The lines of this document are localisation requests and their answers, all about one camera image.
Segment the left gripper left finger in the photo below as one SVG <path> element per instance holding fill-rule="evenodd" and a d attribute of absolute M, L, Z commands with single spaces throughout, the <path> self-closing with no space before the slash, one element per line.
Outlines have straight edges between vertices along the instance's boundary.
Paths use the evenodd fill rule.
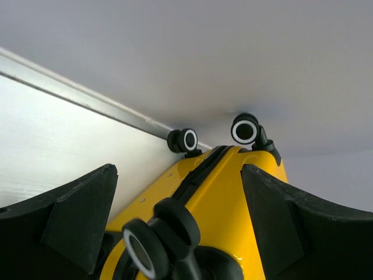
<path fill-rule="evenodd" d="M 98 279 L 117 168 L 1 208 L 1 279 Z"/>

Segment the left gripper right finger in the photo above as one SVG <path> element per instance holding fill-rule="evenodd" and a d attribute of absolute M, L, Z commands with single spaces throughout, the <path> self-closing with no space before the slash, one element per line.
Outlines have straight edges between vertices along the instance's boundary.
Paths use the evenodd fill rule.
<path fill-rule="evenodd" d="M 266 279 L 371 279 L 372 213 L 246 164 L 241 178 Z"/>

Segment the yellow hard-shell suitcase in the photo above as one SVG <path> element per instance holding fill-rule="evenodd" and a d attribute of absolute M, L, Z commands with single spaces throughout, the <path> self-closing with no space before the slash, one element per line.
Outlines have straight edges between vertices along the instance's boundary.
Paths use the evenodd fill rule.
<path fill-rule="evenodd" d="M 184 158 L 106 228 L 114 236 L 100 279 L 264 279 L 241 180 L 254 165 L 286 181 L 283 160 L 250 113 L 230 128 L 234 146 L 198 149 L 191 128 L 169 132 Z"/>

